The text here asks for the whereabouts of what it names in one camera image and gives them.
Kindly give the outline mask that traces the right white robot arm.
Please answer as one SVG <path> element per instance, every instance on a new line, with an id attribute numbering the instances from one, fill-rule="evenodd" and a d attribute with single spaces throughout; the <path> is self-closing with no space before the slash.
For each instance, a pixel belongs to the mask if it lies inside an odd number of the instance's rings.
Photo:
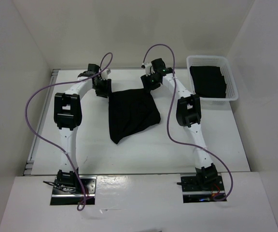
<path id="1" fill-rule="evenodd" d="M 201 130 L 201 104 L 197 94 L 192 94 L 176 78 L 172 68 L 167 68 L 161 58 L 152 62 L 143 62 L 145 74 L 141 77 L 144 89 L 148 92 L 164 85 L 173 94 L 176 102 L 176 120 L 183 127 L 195 147 L 195 185 L 201 190 L 208 190 L 218 178 L 218 172 L 211 154 L 208 152 Z"/>

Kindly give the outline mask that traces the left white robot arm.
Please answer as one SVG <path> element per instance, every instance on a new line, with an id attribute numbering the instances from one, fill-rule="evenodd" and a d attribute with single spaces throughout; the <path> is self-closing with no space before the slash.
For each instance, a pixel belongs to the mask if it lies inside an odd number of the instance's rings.
<path id="1" fill-rule="evenodd" d="M 78 80 L 65 92 L 58 92 L 54 97 L 54 122 L 58 127 L 61 139 L 61 165 L 56 175 L 55 184 L 69 193 L 82 192 L 84 187 L 78 178 L 76 160 L 76 136 L 82 122 L 81 99 L 90 91 L 95 90 L 99 97 L 107 98 L 111 94 L 111 70 L 101 71 L 96 64 L 89 64 L 88 69 L 78 75 Z"/>

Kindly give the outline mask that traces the black skirt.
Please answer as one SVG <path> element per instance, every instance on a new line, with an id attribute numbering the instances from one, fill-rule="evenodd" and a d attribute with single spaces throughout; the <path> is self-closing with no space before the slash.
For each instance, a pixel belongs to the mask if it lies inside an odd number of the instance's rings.
<path id="1" fill-rule="evenodd" d="M 115 144 L 160 121 L 152 95 L 142 88 L 113 92 L 109 97 L 109 132 Z"/>

